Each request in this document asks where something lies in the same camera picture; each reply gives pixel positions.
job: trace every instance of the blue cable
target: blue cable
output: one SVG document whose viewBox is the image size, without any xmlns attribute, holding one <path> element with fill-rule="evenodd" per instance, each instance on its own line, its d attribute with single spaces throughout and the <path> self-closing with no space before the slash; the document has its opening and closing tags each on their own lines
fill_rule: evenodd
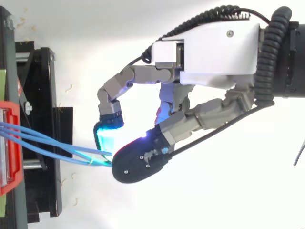
<svg viewBox="0 0 305 229">
<path fill-rule="evenodd" d="M 101 164 L 95 164 L 95 163 L 91 163 L 91 162 L 80 161 L 80 160 L 76 160 L 76 159 L 73 159 L 73 158 L 68 158 L 68 157 L 65 157 L 65 156 L 62 156 L 62 155 L 58 155 L 58 154 L 40 149 L 38 147 L 35 147 L 35 146 L 33 146 L 29 143 L 26 143 L 26 142 L 20 140 L 18 138 L 10 136 L 9 134 L 7 134 L 3 131 L 0 131 L 0 136 L 6 138 L 8 140 L 11 140 L 11 141 L 23 146 L 23 147 L 26 147 L 29 150 L 32 150 L 32 151 L 37 152 L 39 154 L 49 156 L 49 157 L 52 157 L 52 158 L 55 158 L 55 159 L 58 159 L 58 160 L 63 160 L 63 161 L 67 161 L 67 162 L 71 162 L 71 163 L 75 163 L 75 164 L 79 164 L 79 165 L 85 165 L 85 166 L 88 166 L 88 165 L 90 165 L 90 166 L 100 166 L 101 165 Z M 103 165 L 111 167 L 111 165 L 109 165 L 107 163 L 104 163 Z"/>
<path fill-rule="evenodd" d="M 5 133 L 7 133 L 7 134 L 12 134 L 12 135 L 15 135 L 15 136 L 19 136 L 19 137 L 22 137 L 22 138 L 25 138 L 25 139 L 28 139 L 28 140 L 31 140 L 31 141 L 40 142 L 40 143 L 48 144 L 48 145 L 51 145 L 51 146 L 57 146 L 56 145 L 57 141 L 52 139 L 52 138 L 50 138 L 50 140 L 47 140 L 47 139 L 44 139 L 44 138 L 35 137 L 35 136 L 23 134 L 23 133 L 18 132 L 18 131 L 10 130 L 10 129 L 7 129 L 5 127 L 0 127 L 0 131 L 3 131 Z M 69 153 L 71 153 L 71 154 L 79 156 L 79 157 L 81 157 L 83 159 L 86 159 L 88 161 L 92 161 L 92 157 L 90 157 L 88 155 L 85 155 L 83 153 L 80 153 L 80 152 L 78 152 L 76 150 L 69 150 L 69 149 L 64 149 L 64 150 L 69 152 Z M 97 159 L 95 159 L 94 162 L 97 162 L 97 163 L 100 163 L 100 164 L 104 165 L 103 161 L 100 161 L 100 160 L 97 160 Z"/>
<path fill-rule="evenodd" d="M 44 135 L 42 133 L 39 133 L 39 132 L 37 132 L 35 130 L 31 130 L 31 129 L 25 128 L 23 126 L 9 124 L 9 123 L 4 123 L 4 122 L 0 122 L 0 126 L 6 127 L 6 128 L 17 129 L 17 130 L 23 131 L 25 133 L 28 133 L 30 135 L 34 135 L 34 136 L 37 136 L 37 137 L 41 137 L 41 138 L 44 138 L 44 139 L 49 139 L 49 140 L 55 141 L 57 143 L 57 145 L 53 145 L 53 146 L 57 146 L 57 147 L 60 147 L 60 148 L 68 148 L 68 149 L 74 149 L 74 150 L 78 150 L 78 151 L 82 151 L 82 152 L 87 152 L 87 153 L 112 156 L 112 153 L 109 153 L 109 152 L 103 152 L 103 151 L 100 151 L 100 150 L 97 150 L 97 149 L 89 149 L 89 148 L 84 148 L 84 147 L 79 147 L 79 146 L 72 146 L 72 145 L 69 145 L 69 144 L 58 142 L 58 141 L 56 141 L 55 139 L 53 139 L 51 137 L 48 137 L 48 136 L 46 136 L 46 135 Z"/>
</svg>

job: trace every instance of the blue light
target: blue light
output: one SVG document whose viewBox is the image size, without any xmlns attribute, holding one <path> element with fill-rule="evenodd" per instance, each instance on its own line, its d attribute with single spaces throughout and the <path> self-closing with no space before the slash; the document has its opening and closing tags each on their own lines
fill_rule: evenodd
<svg viewBox="0 0 305 229">
<path fill-rule="evenodd" d="M 138 137 L 146 137 L 146 132 L 123 126 L 118 129 L 98 129 L 97 137 L 101 151 L 111 152 L 114 155 L 122 147 Z M 105 158 L 112 161 L 112 156 L 105 156 Z"/>
</svg>

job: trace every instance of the sawdust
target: sawdust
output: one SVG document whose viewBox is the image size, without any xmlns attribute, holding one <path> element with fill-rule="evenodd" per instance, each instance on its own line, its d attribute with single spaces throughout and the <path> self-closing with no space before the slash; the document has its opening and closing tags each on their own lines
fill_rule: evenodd
<svg viewBox="0 0 305 229">
<path fill-rule="evenodd" d="M 63 186 L 63 183 L 66 181 L 67 179 L 64 179 L 62 182 L 61 182 L 61 187 Z"/>
<path fill-rule="evenodd" d="M 69 91 L 71 91 L 73 88 L 73 84 L 71 84 L 71 87 L 69 89 L 66 90 L 66 93 L 68 93 Z"/>
</svg>

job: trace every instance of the white wall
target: white wall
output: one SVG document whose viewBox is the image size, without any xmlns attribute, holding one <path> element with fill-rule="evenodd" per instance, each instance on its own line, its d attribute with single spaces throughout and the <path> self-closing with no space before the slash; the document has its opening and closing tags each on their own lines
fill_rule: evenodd
<svg viewBox="0 0 305 229">
<path fill-rule="evenodd" d="M 296 0 L 0 0 L 19 22 L 25 18 L 16 29 L 17 40 L 34 40 L 37 47 L 57 53 L 57 105 L 74 107 L 74 144 L 90 147 L 95 147 L 92 129 L 99 118 L 98 88 L 160 35 L 202 11 L 229 3 L 268 18 L 287 5 L 293 10 L 292 20 L 305 21 Z M 158 85 L 144 85 L 126 93 L 120 100 L 125 122 L 137 131 L 151 128 L 158 91 Z M 195 105 L 224 93 L 197 86 L 190 99 Z M 61 179 L 67 179 L 62 214 L 52 219 L 41 214 L 41 222 L 29 228 L 304 228 L 305 156 L 292 166 L 305 137 L 304 115 L 305 100 L 276 99 L 276 106 L 132 185 L 118 183 L 109 168 L 62 163 Z"/>
</svg>

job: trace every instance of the black cable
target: black cable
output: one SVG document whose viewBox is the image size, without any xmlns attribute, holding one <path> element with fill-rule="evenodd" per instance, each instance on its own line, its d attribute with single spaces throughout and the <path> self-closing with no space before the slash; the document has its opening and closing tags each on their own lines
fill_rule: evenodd
<svg viewBox="0 0 305 229">
<path fill-rule="evenodd" d="M 235 123 L 239 122 L 240 120 L 242 120 L 242 119 L 246 118 L 247 116 L 252 115 L 253 113 L 255 113 L 257 111 L 260 111 L 262 109 L 263 109 L 263 107 L 255 107 L 252 110 L 241 114 L 240 116 L 236 117 L 235 119 L 231 120 L 230 122 L 227 122 L 226 124 L 222 125 L 221 127 L 213 130 L 212 132 L 208 133 L 207 135 L 202 136 L 202 137 L 198 138 L 197 140 L 195 140 L 195 141 L 193 141 L 193 142 L 191 142 L 191 143 L 189 143 L 185 146 L 182 146 L 181 148 L 173 151 L 172 153 L 169 154 L 169 156 L 173 157 L 173 156 L 176 156 L 179 153 L 182 153 L 183 151 L 185 151 L 185 150 L 187 150 L 187 149 L 189 149 L 189 148 L 191 148 L 191 147 L 209 139 L 210 137 L 213 137 L 214 135 L 216 135 L 216 134 L 220 133 L 221 131 L 225 130 L 226 128 L 234 125 Z"/>
<path fill-rule="evenodd" d="M 255 105 L 257 106 L 267 107 L 275 104 L 273 101 L 274 73 L 291 16 L 290 8 L 286 6 L 278 8 L 265 30 L 254 75 Z"/>
<path fill-rule="evenodd" d="M 126 65 L 126 67 L 134 65 L 135 63 L 137 63 L 138 61 L 140 61 L 142 59 L 141 56 L 139 56 L 138 58 L 134 59 L 133 61 L 131 61 L 128 65 Z"/>
<path fill-rule="evenodd" d="M 304 149 L 305 149 L 305 144 L 302 146 L 302 148 L 300 149 L 298 155 L 296 156 L 296 159 L 295 159 L 295 162 L 294 162 L 294 166 L 296 166 L 297 162 L 299 161 L 300 156 L 301 156 L 301 154 L 302 154 Z"/>
<path fill-rule="evenodd" d="M 262 19 L 268 25 L 270 24 L 270 20 L 267 19 L 264 15 L 260 14 L 259 12 L 254 11 L 254 10 L 248 9 L 248 8 L 239 8 L 239 9 L 234 10 L 232 13 L 235 14 L 235 13 L 240 13 L 240 12 L 250 13 L 250 14 Z"/>
</svg>

